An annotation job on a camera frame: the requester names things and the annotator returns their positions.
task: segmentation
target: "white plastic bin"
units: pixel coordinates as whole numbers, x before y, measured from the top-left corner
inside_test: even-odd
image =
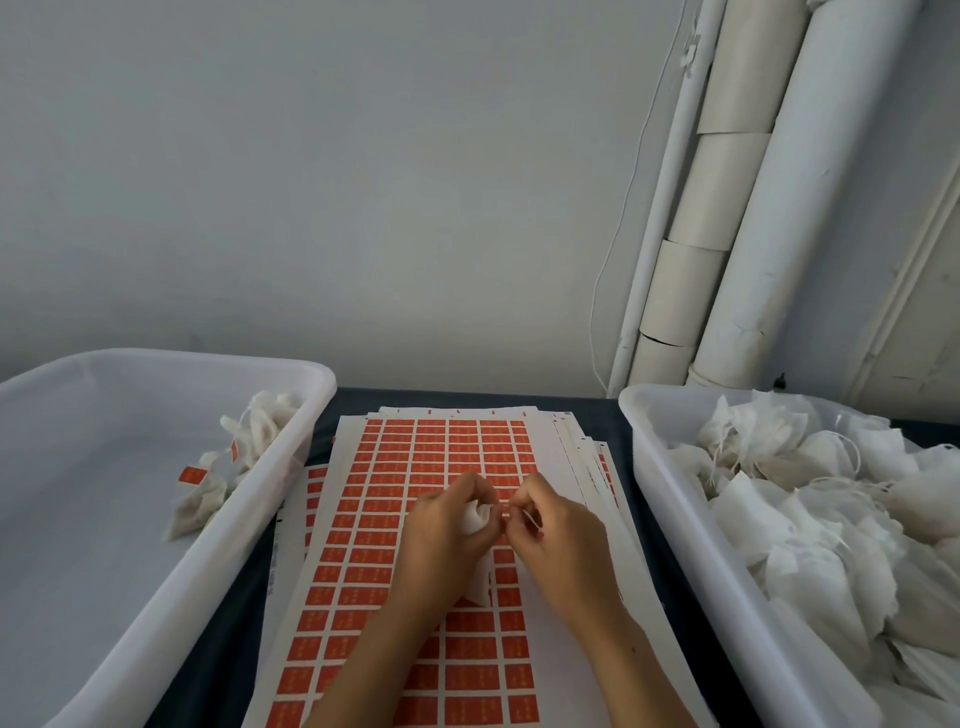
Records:
[[[769,602],[704,503],[684,485],[667,445],[696,444],[717,399],[750,392],[638,384],[620,394],[634,431],[634,475],[756,712],[769,728],[851,728],[829,685],[798,654]],[[855,410],[808,398],[825,429],[846,434]]]
[[[303,402],[199,536],[161,541],[180,471],[267,389]],[[0,723],[133,728],[170,684],[302,468],[324,366],[107,350],[0,384]]]

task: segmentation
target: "dark blue tablecloth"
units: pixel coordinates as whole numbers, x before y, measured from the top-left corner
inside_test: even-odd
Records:
[[[589,437],[610,444],[654,585],[704,698],[723,726],[760,725],[636,486],[630,426],[615,400],[344,388],[317,421],[308,464],[327,461],[337,422],[343,415],[364,415],[381,406],[487,408],[530,404],[543,410],[572,412]],[[148,725],[234,728],[243,722],[256,674],[273,540],[271,523]]]

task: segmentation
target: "wire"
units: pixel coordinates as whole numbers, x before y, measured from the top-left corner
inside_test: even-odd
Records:
[[[593,367],[593,375],[597,377],[597,381],[600,382],[600,386],[603,387],[604,392],[607,391],[610,385],[608,382],[605,382],[600,376],[600,373],[597,372],[596,353],[593,350],[593,311],[597,305],[597,286],[600,285],[600,278],[603,276],[603,272],[607,270],[607,263],[610,262],[610,254],[613,252],[613,244],[616,243],[616,236],[620,234],[620,227],[623,225],[623,217],[627,213],[627,200],[630,199],[630,190],[634,186],[634,180],[636,179],[636,169],[640,165],[640,147],[643,146],[643,135],[647,131],[647,124],[650,123],[650,116],[654,112],[654,104],[657,102],[657,97],[660,95],[660,84],[663,83],[663,74],[666,73],[666,67],[670,62],[670,56],[673,55],[673,49],[677,45],[677,38],[680,37],[680,29],[684,26],[684,13],[686,13],[686,0],[684,0],[680,5],[680,17],[677,19],[677,29],[673,32],[673,40],[670,42],[670,48],[666,53],[666,58],[663,59],[663,65],[660,67],[660,75],[657,77],[657,85],[654,86],[654,97],[650,100],[650,108],[647,110],[646,118],[643,119],[643,126],[640,127],[640,139],[636,141],[634,173],[630,176],[630,183],[627,184],[627,191],[623,195],[623,205],[620,207],[620,218],[616,221],[616,230],[613,231],[613,238],[610,241],[607,254],[604,255],[603,265],[600,266],[600,273],[597,274],[597,280],[593,282],[593,296],[590,299],[590,320],[588,324],[590,339],[590,365]]]

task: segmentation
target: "stack of paper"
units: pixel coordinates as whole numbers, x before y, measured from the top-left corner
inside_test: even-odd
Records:
[[[341,418],[328,467],[304,473],[278,514],[245,728],[306,720],[387,597],[404,514],[466,470],[504,501],[540,471],[604,522],[624,604],[698,725],[715,725],[657,599],[606,444],[569,413],[513,407]],[[396,725],[609,724],[586,657],[505,541],[493,560],[492,606],[462,599],[447,615],[410,672]]]

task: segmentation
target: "right hand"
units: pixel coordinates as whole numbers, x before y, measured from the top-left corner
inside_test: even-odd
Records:
[[[539,514],[541,534],[531,532],[521,510]],[[511,498],[506,535],[579,642],[588,640],[595,627],[612,626],[626,615],[606,527],[586,507],[558,495],[539,473],[527,475]]]

